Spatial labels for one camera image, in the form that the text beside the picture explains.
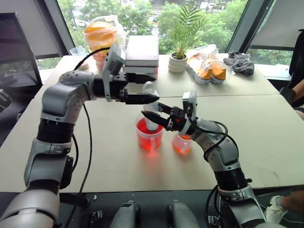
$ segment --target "sneaker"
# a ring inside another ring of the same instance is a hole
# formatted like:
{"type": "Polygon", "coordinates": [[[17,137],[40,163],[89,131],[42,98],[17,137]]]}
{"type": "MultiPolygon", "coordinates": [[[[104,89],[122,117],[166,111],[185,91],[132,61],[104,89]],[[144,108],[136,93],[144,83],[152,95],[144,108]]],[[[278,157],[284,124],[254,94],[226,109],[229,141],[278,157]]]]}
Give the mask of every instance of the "sneaker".
{"type": "Polygon", "coordinates": [[[281,196],[274,196],[270,198],[269,205],[264,212],[266,222],[273,222],[279,224],[283,218],[283,216],[288,212],[281,206],[278,206],[276,203],[276,199],[281,196]]]}

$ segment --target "person's leg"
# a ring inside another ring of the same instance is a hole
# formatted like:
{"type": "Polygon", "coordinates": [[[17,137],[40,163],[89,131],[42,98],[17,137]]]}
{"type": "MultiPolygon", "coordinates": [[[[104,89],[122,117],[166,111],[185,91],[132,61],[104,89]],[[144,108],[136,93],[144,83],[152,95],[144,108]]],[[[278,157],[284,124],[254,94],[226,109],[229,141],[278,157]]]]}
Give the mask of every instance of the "person's leg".
{"type": "Polygon", "coordinates": [[[281,207],[299,214],[304,214],[304,190],[295,191],[280,200],[281,207]]]}
{"type": "Polygon", "coordinates": [[[267,222],[280,223],[289,211],[304,213],[304,190],[295,191],[289,196],[274,196],[264,212],[267,222]]]}

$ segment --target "white table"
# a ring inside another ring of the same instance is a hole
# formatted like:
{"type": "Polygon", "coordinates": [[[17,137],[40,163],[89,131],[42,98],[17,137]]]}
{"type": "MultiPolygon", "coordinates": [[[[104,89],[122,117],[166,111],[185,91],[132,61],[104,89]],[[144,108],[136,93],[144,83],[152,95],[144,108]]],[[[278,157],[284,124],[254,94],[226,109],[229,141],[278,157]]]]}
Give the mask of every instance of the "white table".
{"type": "MultiPolygon", "coordinates": [[[[80,60],[81,58],[76,56],[64,56],[35,97],[42,97],[46,88],[57,83],[63,73],[73,70],[80,60]]],[[[255,69],[255,73],[251,77],[246,77],[242,74],[229,75],[223,85],[213,83],[199,85],[187,71],[180,74],[168,71],[168,62],[169,55],[160,55],[158,80],[155,82],[160,97],[182,96],[183,92],[190,90],[197,90],[197,96],[279,94],[258,69],[255,69]]],[[[89,63],[89,70],[96,72],[95,62],[92,58],[89,63]]],[[[142,85],[130,83],[128,84],[128,90],[130,93],[142,92],[142,85]]]]}
{"type": "MultiPolygon", "coordinates": [[[[182,107],[180,97],[161,102],[182,107]]],[[[93,160],[84,192],[145,190],[206,190],[216,180],[196,144],[188,156],[174,152],[173,132],[164,132],[156,152],[137,144],[135,119],[140,105],[86,103],[92,122],[93,160]]],[[[23,172],[37,135],[41,100],[33,99],[0,148],[0,191],[25,189],[23,172]]],[[[280,95],[198,97],[197,116],[224,123],[237,142],[242,169],[253,187],[304,183],[304,122],[280,95]]],[[[87,120],[82,110],[75,135],[80,156],[71,184],[63,192],[79,191],[89,154],[87,120]]]]}

